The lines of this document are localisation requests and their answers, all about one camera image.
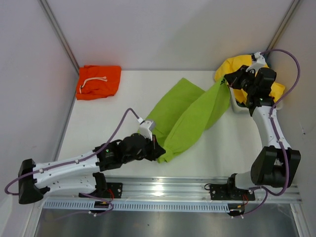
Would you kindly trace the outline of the green shorts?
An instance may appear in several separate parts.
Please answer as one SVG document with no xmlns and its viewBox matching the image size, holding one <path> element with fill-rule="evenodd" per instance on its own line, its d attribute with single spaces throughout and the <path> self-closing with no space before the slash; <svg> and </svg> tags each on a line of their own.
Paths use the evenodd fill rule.
<svg viewBox="0 0 316 237">
<path fill-rule="evenodd" d="M 225 79 L 208 90 L 180 79 L 147 116 L 155 122 L 153 133 L 166 151 L 157 161 L 170 162 L 192 147 L 229 108 L 230 97 Z"/>
</svg>

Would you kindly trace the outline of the orange shorts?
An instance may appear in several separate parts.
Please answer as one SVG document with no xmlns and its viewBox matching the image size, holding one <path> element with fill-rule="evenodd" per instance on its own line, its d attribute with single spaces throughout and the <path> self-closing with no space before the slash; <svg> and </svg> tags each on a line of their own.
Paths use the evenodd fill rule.
<svg viewBox="0 0 316 237">
<path fill-rule="evenodd" d="M 120 66 L 85 65 L 79 69 L 77 100 L 95 100 L 114 96 L 120 85 Z"/>
</svg>

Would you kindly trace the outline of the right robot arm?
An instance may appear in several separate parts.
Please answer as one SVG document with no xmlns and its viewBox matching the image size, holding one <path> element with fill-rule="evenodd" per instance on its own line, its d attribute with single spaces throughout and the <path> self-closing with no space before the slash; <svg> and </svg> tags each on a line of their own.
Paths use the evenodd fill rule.
<svg viewBox="0 0 316 237">
<path fill-rule="evenodd" d="M 225 187 L 231 199 L 237 199 L 243 190 L 264 189 L 273 196 L 282 195 L 291 185 L 300 163 L 301 154 L 285 139 L 277 120 L 276 103 L 270 95 L 276 77 L 276 72 L 269 68 L 255 70 L 246 65 L 224 76 L 231 88 L 247 93 L 246 108 L 257 125 L 262 143 L 251 169 L 231 176 L 234 182 Z"/>
</svg>

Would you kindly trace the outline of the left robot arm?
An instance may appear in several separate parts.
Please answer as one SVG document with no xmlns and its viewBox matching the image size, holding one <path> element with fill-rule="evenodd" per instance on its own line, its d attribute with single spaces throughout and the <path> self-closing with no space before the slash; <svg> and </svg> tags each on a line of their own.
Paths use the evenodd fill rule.
<svg viewBox="0 0 316 237">
<path fill-rule="evenodd" d="M 156 137 L 133 133 L 65 161 L 35 163 L 27 159 L 18 173 L 18 202 L 35 203 L 45 195 L 109 198 L 110 187 L 104 171 L 121 168 L 135 160 L 156 161 L 165 153 Z"/>
</svg>

